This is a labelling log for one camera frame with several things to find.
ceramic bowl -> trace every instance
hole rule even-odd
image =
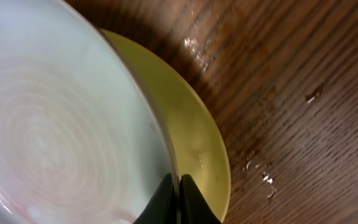
[[[0,0],[0,223],[133,222],[175,173],[141,85],[65,2]]]

black object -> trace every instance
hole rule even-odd
[[[221,224],[208,207],[193,178],[185,174],[180,181],[179,204],[173,190],[171,174],[167,174],[145,210],[134,224],[173,224],[180,209],[181,224]]]

table surface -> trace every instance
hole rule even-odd
[[[358,0],[67,0],[168,62],[232,172],[225,223],[358,223]]]

yellow bowl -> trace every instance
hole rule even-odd
[[[213,213],[223,221],[230,200],[230,167],[221,134],[208,109],[162,59],[125,37],[102,31],[155,98],[173,142],[178,175],[194,178]]]

water droplet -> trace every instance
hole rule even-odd
[[[201,154],[198,154],[198,158],[199,158],[198,161],[200,162],[201,168],[204,168]]]
[[[319,98],[320,96],[323,95],[323,91],[324,91],[324,88],[325,88],[325,84],[322,83],[320,85],[318,85],[312,93],[308,94],[305,96],[305,102],[306,104],[310,104],[312,103],[314,100],[316,100],[317,98]]]
[[[275,188],[272,189],[272,192],[267,196],[269,203],[271,202],[271,200],[274,199],[274,197],[276,196],[277,190]]]
[[[247,163],[247,170],[249,170],[249,166],[251,165],[251,163],[252,163],[252,161],[248,161],[248,163]]]
[[[186,48],[190,49],[192,52],[196,51],[196,47],[198,47],[198,42],[195,38],[190,39],[190,38],[185,38],[185,40],[183,41],[183,44],[185,45]]]
[[[264,172],[262,175],[261,175],[261,178],[264,182],[267,182],[269,183],[270,185],[273,184],[273,178],[269,177],[269,174]]]
[[[205,74],[205,72],[208,69],[208,67],[209,67],[208,62],[204,62],[203,66],[202,66],[202,69],[201,69],[201,74]]]

